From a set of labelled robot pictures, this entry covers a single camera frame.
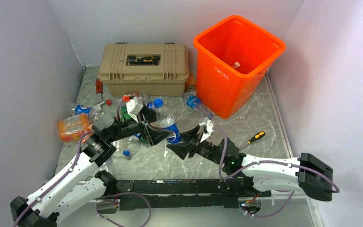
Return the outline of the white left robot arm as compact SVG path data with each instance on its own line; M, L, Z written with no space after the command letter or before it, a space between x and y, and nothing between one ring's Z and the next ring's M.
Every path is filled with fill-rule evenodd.
M124 121L111 113L98 115L91 131L82 135L89 138L79 140L63 169L34 193L10 203L15 227L55 227L90 200L112 198L118 181L103 168L116 151L112 143L140 133L154 146L172 134L153 125L156 113L145 104L127 110L131 119Z

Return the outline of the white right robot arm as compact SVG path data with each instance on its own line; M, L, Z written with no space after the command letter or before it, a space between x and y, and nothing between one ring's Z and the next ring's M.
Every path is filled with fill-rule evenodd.
M217 127L197 126L182 133L184 143L167 148L181 159L200 155L218 164L219 178L242 178L242 192L301 192L318 201L332 201L339 187L333 182L333 169L310 153L294 158L265 158L248 155Z

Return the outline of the large orange label bottle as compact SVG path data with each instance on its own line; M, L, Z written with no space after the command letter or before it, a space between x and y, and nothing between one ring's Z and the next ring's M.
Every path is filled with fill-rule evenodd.
M234 63L234 65L233 65L233 68L234 68L234 69L237 69L237 68L239 68L239 67L240 67L240 63L236 61L236 62Z

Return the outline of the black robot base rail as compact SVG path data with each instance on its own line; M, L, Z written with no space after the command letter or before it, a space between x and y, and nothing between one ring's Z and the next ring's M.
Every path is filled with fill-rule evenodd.
M251 179L118 180L106 186L101 198L119 202L121 211L143 208L238 208L244 199L270 197L259 192Z

